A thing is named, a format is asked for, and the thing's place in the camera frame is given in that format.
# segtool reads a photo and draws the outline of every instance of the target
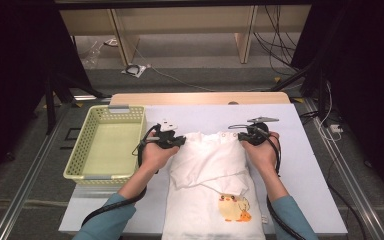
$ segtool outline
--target white table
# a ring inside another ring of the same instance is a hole
[[[247,119],[259,116],[280,119],[279,122],[271,122],[267,125],[269,129],[279,132],[281,136],[281,179],[314,231],[319,235],[346,234],[345,225],[292,104],[146,106],[148,128],[166,118],[179,126],[176,136],[196,131],[204,134],[218,131],[244,131],[227,128],[234,124],[246,124]],[[148,192],[136,204],[137,212],[126,226],[125,234],[160,235],[162,233],[169,183],[168,166],[169,164],[150,181]],[[250,173],[256,185],[261,212],[268,216],[264,184],[253,167],[250,167]],[[117,189],[117,186],[97,188],[77,185],[59,231],[77,232],[83,219],[102,206],[110,194]],[[263,224],[263,227],[266,234],[274,233],[271,219],[268,224]]]

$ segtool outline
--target power strip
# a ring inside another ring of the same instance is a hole
[[[330,130],[334,133],[343,132],[344,129],[342,129],[341,125],[339,124],[332,124],[330,125]]]

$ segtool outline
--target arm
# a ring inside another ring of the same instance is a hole
[[[164,167],[177,151],[179,147],[161,149],[155,143],[148,143],[142,153],[142,166],[104,206],[139,195],[157,170]],[[99,214],[91,218],[74,239],[118,239],[135,211],[135,207],[131,204]]]
[[[279,139],[279,134],[271,132],[270,135],[270,140],[279,149],[279,142],[277,140]],[[242,146],[260,173],[267,189],[268,198],[279,218],[305,239],[317,239],[307,219],[302,214],[295,200],[289,195],[276,173],[276,154],[273,147],[267,141],[258,146],[242,141]],[[274,225],[278,239],[294,239],[276,221],[274,221]]]

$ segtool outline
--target wire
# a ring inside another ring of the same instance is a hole
[[[271,14],[269,13],[269,10],[267,9],[267,6],[264,6],[265,7],[265,10],[266,10],[266,13],[267,13],[267,16],[269,17],[269,20],[270,20],[270,23],[273,27],[273,30],[274,30],[274,36],[273,36],[273,39],[272,39],[272,42],[268,42],[266,40],[264,40],[258,33],[254,33],[254,36],[256,37],[257,41],[259,42],[260,46],[263,48],[263,50],[265,50],[268,54],[269,54],[269,63],[270,63],[270,67],[271,69],[278,73],[278,74],[281,74],[281,75],[292,75],[293,73],[283,73],[283,72],[279,72],[277,71],[274,67],[273,67],[273,64],[272,64],[272,58],[275,58],[276,60],[278,60],[279,62],[283,63],[284,66],[287,66],[291,69],[293,69],[294,71],[297,71],[296,68],[294,68],[293,66],[291,66],[290,64],[290,59],[292,59],[292,55],[291,53],[289,52],[289,50],[292,50],[294,51],[295,49],[293,48],[290,48],[290,47],[287,47],[285,42],[283,41],[281,35],[280,35],[280,14],[281,14],[281,6],[277,5],[275,6],[275,8],[273,9],[273,17],[271,16]],[[295,45],[295,43],[292,41],[292,39],[289,37],[289,34],[287,34],[289,40],[292,42],[292,44]],[[275,44],[275,41],[276,41],[276,38],[279,39],[279,43],[280,45],[278,44]],[[277,56],[274,52],[273,52],[273,47],[279,47],[280,50],[281,50],[281,56]]]
[[[291,37],[289,36],[288,32],[285,32],[286,36],[289,38],[289,41],[296,47],[297,45],[295,44],[294,41],[292,41]]]
[[[132,203],[135,203],[139,200],[141,200],[143,198],[143,196],[145,196],[146,194],[146,187],[142,190],[142,192],[136,196],[136,197],[133,197],[133,198],[129,198],[129,199],[126,199],[126,200],[123,200],[121,202],[116,202],[116,203],[113,203],[113,204],[110,204],[110,205],[107,205],[107,206],[103,206],[93,212],[91,212],[89,215],[87,215],[87,217],[83,220],[83,223],[82,223],[82,227],[83,225],[85,225],[90,219],[92,219],[93,217],[99,215],[99,214],[102,214],[104,212],[108,212],[108,211],[111,211],[113,209],[116,209],[116,208],[120,208],[120,207],[123,207],[123,206],[126,206],[126,205],[129,205],[129,204],[132,204]]]
[[[133,46],[133,48],[135,49],[135,51],[138,53],[138,55],[139,55],[143,60],[147,61],[147,59],[140,53],[140,51],[136,48],[135,45],[133,45],[133,44],[130,44],[130,45]],[[193,88],[198,88],[198,89],[205,90],[205,91],[209,91],[209,92],[220,92],[220,91],[218,91],[218,90],[214,90],[214,89],[211,89],[211,88],[206,88],[206,87],[201,87],[201,86],[197,86],[197,85],[193,85],[193,84],[186,83],[186,82],[184,82],[184,81],[182,81],[182,80],[180,80],[180,79],[178,79],[178,78],[176,78],[176,77],[173,77],[173,76],[171,76],[171,75],[168,75],[168,74],[165,74],[165,73],[160,72],[159,70],[157,70],[156,68],[154,68],[154,67],[152,66],[152,64],[150,64],[150,68],[153,69],[156,73],[158,73],[158,74],[160,74],[160,75],[162,75],[162,76],[164,76],[164,77],[168,77],[168,78],[170,78],[170,79],[173,79],[173,80],[175,80],[175,81],[177,81],[177,82],[179,82],[179,83],[182,83],[182,84],[184,84],[184,85],[186,85],[186,86],[193,87]],[[293,87],[290,87],[290,88],[288,88],[288,89],[296,88],[296,87],[301,86],[301,85],[302,85],[302,84],[299,84],[299,85],[297,85],[297,86],[293,86]],[[245,92],[252,92],[252,91],[260,91],[260,90],[270,90],[270,88],[252,88],[252,89],[248,89],[248,90],[244,90],[244,91],[245,91]]]
[[[366,232],[364,231],[363,223],[361,222],[361,219],[358,217],[357,212],[354,210],[354,208],[352,208],[352,206],[347,202],[347,200],[345,200],[345,198],[329,183],[329,181],[326,181],[326,183],[329,189],[332,190],[342,200],[342,202],[345,205],[347,205],[349,210],[351,210],[351,213],[354,215],[361,229],[361,234],[363,235],[363,239],[367,239]]]
[[[281,163],[281,158],[282,158],[282,155],[281,155],[281,147],[280,147],[280,141],[277,137],[273,136],[273,135],[270,135],[268,132],[265,132],[264,130],[262,130],[261,128],[255,126],[255,125],[245,125],[245,124],[237,124],[237,125],[231,125],[228,127],[228,129],[237,129],[237,128],[246,128],[247,131],[248,131],[248,134],[251,134],[254,136],[255,135],[255,132],[258,132],[259,135],[261,135],[262,137],[265,138],[265,141],[267,141],[273,148],[274,152],[275,152],[275,155],[276,155],[276,167],[275,167],[275,170],[276,170],[276,173],[279,174],[279,169],[280,169],[280,163]],[[277,142],[278,142],[278,145],[279,145],[279,148],[276,147],[276,145],[273,143],[273,141],[270,139],[270,137],[274,137],[276,138]],[[266,197],[267,199],[267,209],[269,210],[272,218],[279,224],[279,226],[285,231],[287,232],[288,234],[290,234],[293,238],[295,239],[303,239],[305,240],[305,238],[303,238],[299,233],[297,233],[295,230],[293,230],[291,227],[289,227],[276,213],[276,211],[273,209],[271,203],[270,203],[270,200],[269,200],[269,197],[267,195]]]
[[[326,84],[326,86],[327,86],[327,89],[328,89],[328,92],[329,92],[329,102],[330,102],[330,104],[329,104],[329,110],[327,111],[326,116],[325,116],[325,117],[323,118],[323,120],[320,122],[318,131],[320,132],[321,136],[322,136],[324,139],[326,139],[326,140],[328,140],[328,141],[336,142],[336,141],[341,140],[341,138],[342,138],[341,133],[338,132],[337,134],[339,135],[339,137],[336,138],[336,139],[334,139],[334,138],[328,138],[328,137],[326,136],[326,134],[324,133],[324,131],[321,130],[324,121],[326,121],[327,117],[328,117],[329,114],[330,114],[330,111],[332,111],[332,105],[333,105],[333,103],[332,103],[332,93],[331,93],[331,91],[330,91],[330,86],[329,86],[329,84]]]

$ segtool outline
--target table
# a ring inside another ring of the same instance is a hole
[[[229,102],[237,102],[239,105],[227,105]],[[316,233],[322,235],[347,233],[324,182],[295,107],[289,103],[286,94],[239,92],[117,94],[111,101],[111,104],[115,105],[126,103],[147,104],[148,126],[155,124],[154,121],[158,121],[161,117],[165,117],[179,125],[176,130],[179,135],[197,129],[205,134],[210,134],[215,131],[215,128],[227,129],[228,125],[245,123],[246,119],[258,117],[258,114],[279,118],[279,122],[268,125],[269,128],[278,131],[281,136],[291,136],[281,138],[282,181],[300,205]],[[190,116],[195,116],[194,120],[185,122]],[[291,161],[296,157],[299,157],[299,161]],[[262,214],[268,215],[265,202],[266,192],[261,177],[252,167],[250,167],[250,174],[257,186],[257,197]],[[149,182],[147,194],[136,204],[137,212],[126,226],[124,234],[161,235],[168,183],[166,166]],[[59,231],[68,233],[78,231],[83,218],[89,212],[99,208],[117,189],[118,186],[100,188],[77,185]],[[274,233],[271,220],[263,227],[266,234]]]

